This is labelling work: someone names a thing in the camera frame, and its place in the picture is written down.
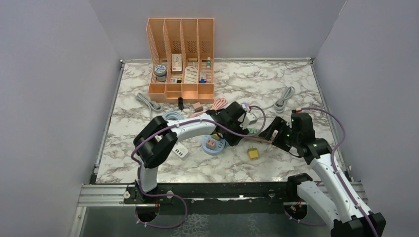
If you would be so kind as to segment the green plug adapter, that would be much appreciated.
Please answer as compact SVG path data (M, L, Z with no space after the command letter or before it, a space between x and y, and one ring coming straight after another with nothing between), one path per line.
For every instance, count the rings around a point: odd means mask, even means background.
M249 134L256 134L257 133L257 129L256 128L248 128Z

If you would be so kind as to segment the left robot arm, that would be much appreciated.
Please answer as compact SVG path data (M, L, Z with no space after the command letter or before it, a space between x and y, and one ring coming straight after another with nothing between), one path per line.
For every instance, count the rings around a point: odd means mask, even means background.
M249 136L247 127L254 119L250 110L237 102L188 119L153 118L133 140L135 148L131 158L139 164L137 197L145 203L155 198L158 167L167 160L177 143L198 136L220 134L229 145L235 146Z

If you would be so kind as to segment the yellow plug adapter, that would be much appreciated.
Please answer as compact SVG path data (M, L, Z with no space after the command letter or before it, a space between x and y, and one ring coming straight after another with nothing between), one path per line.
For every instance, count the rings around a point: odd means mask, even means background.
M257 148L249 148L247 154L250 160L259 159L260 155Z
M211 138L216 140L216 141L220 141L222 139L222 135L219 133L214 133L211 135Z

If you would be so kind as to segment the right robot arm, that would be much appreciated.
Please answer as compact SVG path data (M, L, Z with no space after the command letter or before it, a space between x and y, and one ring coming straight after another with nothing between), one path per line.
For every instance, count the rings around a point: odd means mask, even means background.
M323 138L317 138L312 117L294 110L291 122L281 117L260 133L271 138L272 145L288 152L295 148L300 157L315 171L328 191L324 194L307 174L290 176L285 187L292 201L303 199L322 218L333 237L380 237L386 220L374 213L357 194L337 163L334 151Z

